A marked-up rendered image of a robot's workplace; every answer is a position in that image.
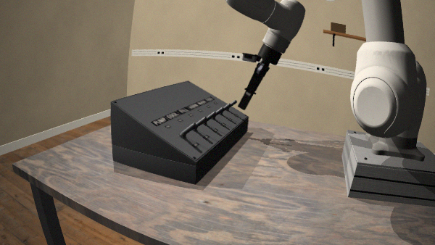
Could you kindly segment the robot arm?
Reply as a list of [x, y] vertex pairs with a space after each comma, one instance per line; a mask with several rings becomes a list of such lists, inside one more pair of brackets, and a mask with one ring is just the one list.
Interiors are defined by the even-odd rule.
[[[267, 25], [262, 42], [283, 54], [305, 17], [305, 8], [297, 0], [226, 3]], [[426, 102], [426, 76], [405, 44], [401, 1], [362, 0], [362, 10], [366, 43], [357, 52], [350, 94], [353, 115], [367, 132], [373, 154], [424, 161], [416, 144]]]

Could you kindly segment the black switch console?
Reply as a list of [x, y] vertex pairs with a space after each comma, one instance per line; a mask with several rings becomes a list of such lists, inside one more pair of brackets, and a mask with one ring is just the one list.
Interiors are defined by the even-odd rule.
[[113, 161], [197, 184], [247, 132], [236, 103], [189, 81], [111, 101]]

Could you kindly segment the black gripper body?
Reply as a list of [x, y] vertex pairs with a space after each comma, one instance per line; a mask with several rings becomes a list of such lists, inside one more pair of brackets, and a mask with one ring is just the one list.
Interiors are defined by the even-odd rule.
[[277, 65], [279, 59], [281, 58], [281, 55], [282, 55], [282, 53], [279, 53], [278, 51], [263, 44], [259, 53], [258, 53], [258, 56], [260, 58], [262, 58], [262, 61], [260, 62], [259, 67], [262, 63], [264, 64], [264, 66], [262, 68], [262, 71], [263, 71], [262, 74], [264, 73], [265, 68], [269, 67], [270, 63], [272, 65]]

